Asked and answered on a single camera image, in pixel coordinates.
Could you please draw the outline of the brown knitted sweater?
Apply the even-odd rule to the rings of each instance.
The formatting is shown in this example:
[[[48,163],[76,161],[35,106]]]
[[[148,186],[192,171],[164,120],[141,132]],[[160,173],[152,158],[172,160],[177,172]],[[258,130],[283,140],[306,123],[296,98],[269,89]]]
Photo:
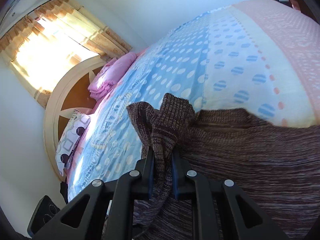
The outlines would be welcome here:
[[[127,106],[143,146],[155,153],[152,197],[135,202],[137,239],[191,239],[191,203],[172,196],[171,153],[208,179],[236,182],[288,235],[303,239],[319,217],[319,127],[278,127],[245,109],[196,112],[165,94],[160,109]]]

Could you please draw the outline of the black device on floor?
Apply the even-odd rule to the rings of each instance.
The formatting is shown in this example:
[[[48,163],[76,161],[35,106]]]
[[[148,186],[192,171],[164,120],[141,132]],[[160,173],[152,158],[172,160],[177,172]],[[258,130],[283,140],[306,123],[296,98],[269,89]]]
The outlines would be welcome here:
[[[33,237],[46,223],[48,223],[60,209],[53,203],[48,195],[45,195],[38,202],[30,222],[27,227],[27,233]]]

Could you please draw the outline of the patterned white pillow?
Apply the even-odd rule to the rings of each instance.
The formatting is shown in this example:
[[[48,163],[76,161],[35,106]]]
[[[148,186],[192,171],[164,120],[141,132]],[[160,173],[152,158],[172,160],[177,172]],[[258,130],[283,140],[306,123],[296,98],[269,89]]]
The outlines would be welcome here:
[[[57,145],[55,160],[61,176],[71,166],[71,156],[90,123],[91,117],[75,109]]]

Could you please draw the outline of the white and wood headboard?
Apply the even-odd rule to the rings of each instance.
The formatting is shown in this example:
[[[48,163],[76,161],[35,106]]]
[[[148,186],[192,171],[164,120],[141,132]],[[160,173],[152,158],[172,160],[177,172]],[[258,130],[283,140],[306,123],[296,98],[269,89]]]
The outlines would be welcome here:
[[[99,56],[80,62],[62,77],[49,97],[43,121],[44,149],[60,181],[64,176],[57,168],[56,147],[73,111],[89,114],[94,108],[96,101],[89,96],[88,86],[104,64]]]

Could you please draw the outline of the folded pink blanket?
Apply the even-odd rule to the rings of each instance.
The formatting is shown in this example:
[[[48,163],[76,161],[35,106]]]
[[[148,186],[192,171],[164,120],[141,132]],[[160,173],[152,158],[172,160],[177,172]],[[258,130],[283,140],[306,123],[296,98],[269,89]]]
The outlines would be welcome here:
[[[104,98],[114,89],[136,58],[136,53],[129,52],[119,59],[114,58],[106,63],[88,87],[90,97],[96,101]]]

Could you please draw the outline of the blue pink dotted bed sheet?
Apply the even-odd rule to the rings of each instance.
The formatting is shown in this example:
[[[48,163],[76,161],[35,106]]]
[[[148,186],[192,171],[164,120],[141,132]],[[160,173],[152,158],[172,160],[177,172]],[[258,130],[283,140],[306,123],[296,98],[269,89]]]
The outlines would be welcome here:
[[[277,126],[319,124],[319,24],[273,0],[205,12],[136,59],[100,99],[68,171],[68,199],[132,170],[142,144],[126,107],[166,93],[195,111],[244,108]]]

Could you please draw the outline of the beige floral curtain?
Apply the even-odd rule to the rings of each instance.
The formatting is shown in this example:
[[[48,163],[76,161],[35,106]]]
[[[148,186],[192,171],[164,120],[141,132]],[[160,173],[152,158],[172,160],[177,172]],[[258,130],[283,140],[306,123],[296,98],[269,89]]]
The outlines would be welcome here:
[[[99,55],[120,58],[132,49],[76,0],[49,0],[1,37],[1,57],[21,85],[45,108],[63,76]]]

